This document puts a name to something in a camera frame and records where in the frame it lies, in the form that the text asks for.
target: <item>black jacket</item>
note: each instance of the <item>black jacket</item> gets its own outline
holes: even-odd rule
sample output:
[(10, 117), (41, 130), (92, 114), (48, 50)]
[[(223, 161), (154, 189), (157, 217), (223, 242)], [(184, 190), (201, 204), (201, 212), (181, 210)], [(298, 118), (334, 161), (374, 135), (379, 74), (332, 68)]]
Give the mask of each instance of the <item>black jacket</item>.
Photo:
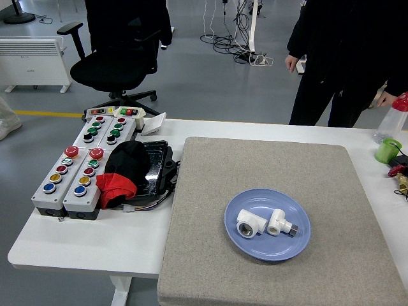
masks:
[(408, 91), (406, 0), (307, 0), (289, 39), (289, 54), (307, 55), (318, 80)]
[[(160, 30), (159, 39), (172, 39), (166, 0), (85, 0), (92, 51), (115, 45), (132, 37), (144, 38)], [(142, 33), (128, 24), (139, 18)]]

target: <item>gray floor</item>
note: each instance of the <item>gray floor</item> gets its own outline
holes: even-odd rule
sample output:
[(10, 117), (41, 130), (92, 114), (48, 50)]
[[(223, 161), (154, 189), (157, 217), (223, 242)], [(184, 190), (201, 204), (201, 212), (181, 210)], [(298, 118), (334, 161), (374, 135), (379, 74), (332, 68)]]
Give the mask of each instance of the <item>gray floor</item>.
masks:
[[(56, 1), (21, 0), (24, 11), (53, 18), (52, 24), (39, 19), (23, 25), (0, 22), (0, 36), (55, 36), (63, 24), (81, 21), (85, 24), (80, 35), (89, 53), (89, 34), (83, 0), (59, 0), (62, 23), (59, 22)], [(216, 0), (217, 10), (211, 28), (219, 36), (227, 35), (222, 14), (222, 1)], [(296, 73), (288, 73), (284, 59), (286, 43), (298, 18), (300, 0), (264, 0), (258, 18), (255, 41), (259, 52), (274, 59), (272, 67), (251, 67), (237, 64), (232, 55), (218, 54), (211, 45), (200, 41), (204, 34), (203, 0), (169, 0), (173, 44), (160, 50), (159, 71), (149, 75), (142, 85), (129, 93), (157, 89), (158, 100), (146, 105), (166, 112), (173, 119), (230, 120), (287, 124), (300, 81)], [(231, 33), (236, 0), (226, 6), (226, 25)], [(207, 3), (206, 33), (214, 1)], [(65, 37), (67, 49), (64, 61), (70, 68), (78, 60), (71, 38)], [(75, 82), (68, 92), (60, 87), (17, 87), (4, 93), (8, 84), (0, 84), (0, 96), (14, 110), (82, 113), (84, 108), (108, 100), (107, 93), (96, 92)], [(357, 128), (376, 128), (387, 109), (366, 110)], [(7, 305), (110, 305), (113, 285), (108, 277), (83, 274), (46, 273), (17, 270), (7, 260), (7, 254), (23, 228), (33, 205), (30, 201), (39, 182), (48, 173), (61, 152), (73, 143), (81, 130), (80, 119), (63, 117), (20, 116), (23, 127), (0, 142), (0, 216), (1, 216), (1, 278), (0, 304)], [(325, 126), (328, 111), (318, 125)], [(157, 305), (156, 280), (134, 279), (128, 305)]]

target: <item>green cup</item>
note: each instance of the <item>green cup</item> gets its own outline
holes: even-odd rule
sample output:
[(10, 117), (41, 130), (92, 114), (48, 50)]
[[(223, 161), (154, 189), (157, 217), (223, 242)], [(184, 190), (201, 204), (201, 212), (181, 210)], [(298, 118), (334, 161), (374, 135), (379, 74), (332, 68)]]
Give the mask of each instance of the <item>green cup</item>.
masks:
[(383, 164), (388, 164), (395, 156), (398, 155), (399, 149), (401, 150), (402, 144), (395, 139), (385, 138), (377, 152), (375, 153), (375, 159)]

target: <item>pipe elbow fitting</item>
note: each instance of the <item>pipe elbow fitting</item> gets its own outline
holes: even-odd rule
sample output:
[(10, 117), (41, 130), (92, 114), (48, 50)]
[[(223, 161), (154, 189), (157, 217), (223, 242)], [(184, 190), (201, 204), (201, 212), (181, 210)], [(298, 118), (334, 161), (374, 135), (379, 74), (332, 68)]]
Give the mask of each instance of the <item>pipe elbow fitting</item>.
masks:
[(267, 231), (272, 236), (277, 236), (283, 231), (293, 237), (298, 231), (298, 226), (285, 220), (285, 212), (276, 208), (269, 220)]

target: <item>hand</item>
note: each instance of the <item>hand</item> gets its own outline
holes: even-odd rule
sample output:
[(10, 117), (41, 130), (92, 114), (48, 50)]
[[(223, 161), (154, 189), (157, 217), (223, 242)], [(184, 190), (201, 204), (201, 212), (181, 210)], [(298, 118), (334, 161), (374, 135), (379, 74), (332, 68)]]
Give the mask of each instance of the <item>hand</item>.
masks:
[(285, 58), (285, 64), (287, 69), (290, 71), (290, 73), (293, 72), (293, 70), (295, 70), (296, 64), (299, 61), (299, 59), (293, 57), (292, 55), (288, 55)]
[(383, 91), (380, 98), (377, 100), (377, 106), (390, 106), (396, 100), (396, 96)]

